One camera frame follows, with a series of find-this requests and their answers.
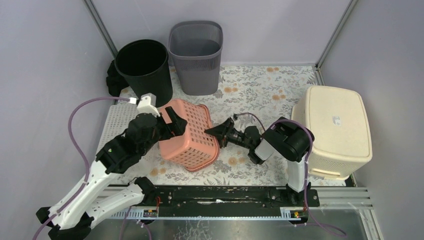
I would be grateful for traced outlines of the pink perforated plastic basket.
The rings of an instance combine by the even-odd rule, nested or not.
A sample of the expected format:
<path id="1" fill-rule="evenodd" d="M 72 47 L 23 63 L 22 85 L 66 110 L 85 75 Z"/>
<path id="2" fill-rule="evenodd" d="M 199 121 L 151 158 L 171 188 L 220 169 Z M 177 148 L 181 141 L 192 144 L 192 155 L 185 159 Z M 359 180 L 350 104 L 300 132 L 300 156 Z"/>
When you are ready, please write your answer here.
<path id="1" fill-rule="evenodd" d="M 213 127 L 207 106 L 179 98 L 172 99 L 159 109 L 169 124 L 171 119 L 166 113 L 166 107 L 172 107 L 179 117 L 187 121 L 187 125 L 183 135 L 158 142 L 161 157 L 190 172 L 199 171 L 213 163 L 218 158 L 220 146 L 214 136 L 205 133 L 205 130 Z"/>

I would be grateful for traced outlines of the white perforated plastic basket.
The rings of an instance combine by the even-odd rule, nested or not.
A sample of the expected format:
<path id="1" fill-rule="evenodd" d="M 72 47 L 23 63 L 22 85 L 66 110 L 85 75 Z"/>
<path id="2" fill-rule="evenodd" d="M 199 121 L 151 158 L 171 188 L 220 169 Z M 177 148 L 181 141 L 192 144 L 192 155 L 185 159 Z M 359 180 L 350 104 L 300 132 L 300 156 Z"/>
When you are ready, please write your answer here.
<path id="1" fill-rule="evenodd" d="M 156 120 L 139 116 L 134 104 L 112 105 L 106 118 L 94 164 L 102 164 L 107 174 L 123 174 L 139 160 L 158 156 L 152 139 Z"/>

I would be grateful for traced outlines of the grey ribbed waste bin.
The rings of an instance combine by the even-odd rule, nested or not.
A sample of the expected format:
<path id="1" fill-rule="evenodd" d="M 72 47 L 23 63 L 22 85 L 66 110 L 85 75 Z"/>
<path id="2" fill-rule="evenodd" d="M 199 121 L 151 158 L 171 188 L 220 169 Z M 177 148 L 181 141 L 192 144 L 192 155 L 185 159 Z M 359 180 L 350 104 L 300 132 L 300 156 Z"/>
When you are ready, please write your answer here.
<path id="1" fill-rule="evenodd" d="M 214 21 L 184 21 L 171 28 L 168 50 L 185 94 L 206 96 L 218 90 L 223 41 L 223 29 Z"/>

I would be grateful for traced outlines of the cream plastic laundry basket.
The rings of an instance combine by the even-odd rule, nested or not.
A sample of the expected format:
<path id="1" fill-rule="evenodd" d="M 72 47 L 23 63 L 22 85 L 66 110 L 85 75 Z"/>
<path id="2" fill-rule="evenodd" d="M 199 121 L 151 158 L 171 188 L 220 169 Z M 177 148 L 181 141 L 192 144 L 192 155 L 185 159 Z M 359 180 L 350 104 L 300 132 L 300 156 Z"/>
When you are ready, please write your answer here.
<path id="1" fill-rule="evenodd" d="M 291 119 L 314 135 L 310 175 L 346 180 L 373 157 L 368 116 L 356 91 L 311 86 L 292 108 Z"/>

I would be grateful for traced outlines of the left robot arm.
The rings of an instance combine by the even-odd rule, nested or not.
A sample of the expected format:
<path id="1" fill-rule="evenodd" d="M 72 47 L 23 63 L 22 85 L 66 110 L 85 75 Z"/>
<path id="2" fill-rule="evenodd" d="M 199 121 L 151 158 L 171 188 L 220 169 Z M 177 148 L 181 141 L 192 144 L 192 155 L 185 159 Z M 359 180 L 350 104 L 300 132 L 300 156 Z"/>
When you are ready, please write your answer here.
<path id="1" fill-rule="evenodd" d="M 155 186 L 147 177 L 137 177 L 124 190 L 98 201 L 98 196 L 112 182 L 123 175 L 159 141 L 182 136 L 187 121 L 169 106 L 165 109 L 170 122 L 162 114 L 143 112 L 128 124 L 123 133 L 107 142 L 96 154 L 88 173 L 71 193 L 51 207 L 36 212 L 43 226 L 51 229 L 52 240 L 83 240 L 103 220 L 130 206 L 144 206 L 155 200 Z"/>

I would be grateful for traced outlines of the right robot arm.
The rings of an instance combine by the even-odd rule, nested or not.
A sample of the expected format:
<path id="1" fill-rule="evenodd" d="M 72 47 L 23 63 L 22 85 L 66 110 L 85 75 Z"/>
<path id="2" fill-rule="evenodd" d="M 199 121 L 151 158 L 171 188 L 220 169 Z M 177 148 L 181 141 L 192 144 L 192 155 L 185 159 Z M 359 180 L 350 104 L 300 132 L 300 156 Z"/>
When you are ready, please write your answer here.
<path id="1" fill-rule="evenodd" d="M 280 117 L 264 133 L 256 126 L 248 126 L 244 131 L 237 130 L 232 118 L 224 123 L 206 129 L 206 134 L 216 138 L 220 148 L 228 143 L 248 150 L 253 164 L 262 165 L 275 152 L 287 160 L 288 182 L 287 201 L 293 206 L 301 205 L 306 199 L 308 183 L 306 166 L 313 142 L 312 132 L 300 123 Z"/>

